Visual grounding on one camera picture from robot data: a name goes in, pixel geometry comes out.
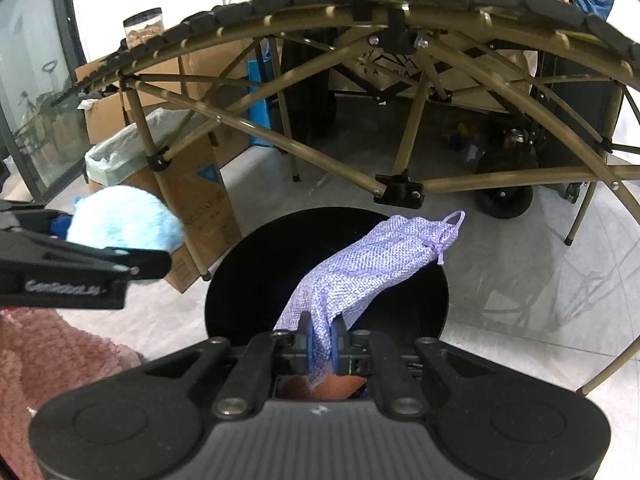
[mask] black round bin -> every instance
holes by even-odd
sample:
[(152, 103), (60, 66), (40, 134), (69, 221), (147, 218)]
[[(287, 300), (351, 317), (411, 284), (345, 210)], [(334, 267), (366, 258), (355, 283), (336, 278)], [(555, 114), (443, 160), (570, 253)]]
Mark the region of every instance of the black round bin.
[[(233, 346), (272, 330), (300, 280), (323, 260), (353, 244), (386, 215), (353, 207), (298, 211), (263, 225), (236, 245), (213, 275), (205, 304), (209, 336)], [(449, 287), (432, 262), (377, 295), (352, 330), (379, 330), (402, 348), (438, 337), (447, 319)]]

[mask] pink fluffy rug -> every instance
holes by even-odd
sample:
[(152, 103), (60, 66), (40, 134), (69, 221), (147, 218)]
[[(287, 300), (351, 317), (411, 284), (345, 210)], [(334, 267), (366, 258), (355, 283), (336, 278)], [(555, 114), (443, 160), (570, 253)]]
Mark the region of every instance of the pink fluffy rug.
[(0, 455), (17, 477), (42, 480), (28, 431), (45, 402), (139, 364), (130, 348), (72, 327), (55, 310), (0, 310)]

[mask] purple drawstring bag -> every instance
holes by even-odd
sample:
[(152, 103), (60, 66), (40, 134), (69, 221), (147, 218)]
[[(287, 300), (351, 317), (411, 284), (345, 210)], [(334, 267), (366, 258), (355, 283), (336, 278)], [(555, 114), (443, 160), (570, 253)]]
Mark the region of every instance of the purple drawstring bag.
[[(458, 222), (450, 224), (456, 216), (460, 216)], [(442, 222), (392, 216), (302, 278), (274, 330), (296, 330), (300, 314), (311, 313), (311, 386), (324, 379), (334, 318), (342, 314), (350, 329), (380, 292), (404, 282), (433, 260), (443, 265), (443, 252), (458, 238), (464, 218), (463, 211), (456, 211)]]

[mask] clear plastic jar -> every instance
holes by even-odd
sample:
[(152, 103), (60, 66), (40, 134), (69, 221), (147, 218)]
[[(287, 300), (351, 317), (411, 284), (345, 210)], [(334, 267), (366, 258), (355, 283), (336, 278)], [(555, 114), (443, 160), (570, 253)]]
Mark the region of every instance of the clear plastic jar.
[(133, 48), (164, 32), (162, 9), (156, 7), (155, 9), (139, 12), (124, 20), (122, 25), (124, 26), (127, 47)]

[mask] glass door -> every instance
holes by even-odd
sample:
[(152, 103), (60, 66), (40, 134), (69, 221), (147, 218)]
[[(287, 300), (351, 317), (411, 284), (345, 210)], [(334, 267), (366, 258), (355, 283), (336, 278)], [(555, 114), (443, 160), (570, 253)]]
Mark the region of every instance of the glass door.
[(90, 147), (78, 99), (51, 105), (71, 83), (53, 0), (1, 0), (0, 156), (11, 154), (36, 200), (77, 174)]

